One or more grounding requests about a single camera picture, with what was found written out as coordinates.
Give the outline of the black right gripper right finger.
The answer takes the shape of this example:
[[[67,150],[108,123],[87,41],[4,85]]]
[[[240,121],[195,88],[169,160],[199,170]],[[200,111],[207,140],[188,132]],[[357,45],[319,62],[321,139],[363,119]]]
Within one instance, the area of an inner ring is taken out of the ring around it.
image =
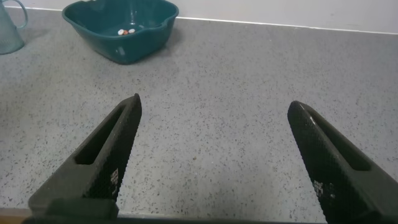
[[[397,223],[397,181],[309,105],[287,118],[328,223]]]

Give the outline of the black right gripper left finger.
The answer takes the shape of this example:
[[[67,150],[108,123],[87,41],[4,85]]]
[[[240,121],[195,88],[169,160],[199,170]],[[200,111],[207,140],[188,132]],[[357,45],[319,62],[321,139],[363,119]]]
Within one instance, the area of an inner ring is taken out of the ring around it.
[[[117,201],[141,116],[138,94],[122,100],[30,197],[32,213],[56,199]]]

